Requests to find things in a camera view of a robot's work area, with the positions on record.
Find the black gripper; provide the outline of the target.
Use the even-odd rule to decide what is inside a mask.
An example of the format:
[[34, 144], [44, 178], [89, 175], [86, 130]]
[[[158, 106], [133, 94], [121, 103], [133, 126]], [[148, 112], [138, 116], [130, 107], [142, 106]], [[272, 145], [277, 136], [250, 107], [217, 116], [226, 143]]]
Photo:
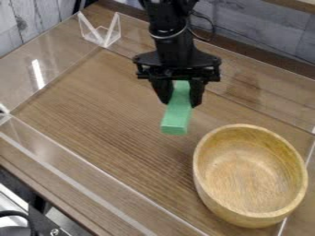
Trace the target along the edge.
[[202, 92], [208, 82], [220, 80], [221, 59], [201, 52], [193, 42], [188, 29], [178, 35], [157, 39], [156, 50], [133, 57], [138, 79], [150, 81], [152, 89], [162, 104], [168, 104], [173, 92], [170, 80], [189, 81], [190, 106], [201, 104]]

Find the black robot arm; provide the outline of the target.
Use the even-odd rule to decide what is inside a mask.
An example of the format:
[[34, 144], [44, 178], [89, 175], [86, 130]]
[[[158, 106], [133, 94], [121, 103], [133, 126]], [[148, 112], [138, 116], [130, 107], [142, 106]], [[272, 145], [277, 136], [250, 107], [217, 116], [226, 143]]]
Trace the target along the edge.
[[146, 79], [162, 104], [173, 95], [173, 82], [188, 82], [190, 107], [201, 104], [209, 82], [220, 81], [221, 59], [194, 45], [189, 16], [197, 0], [138, 0], [149, 20], [154, 50], [133, 57], [138, 79]]

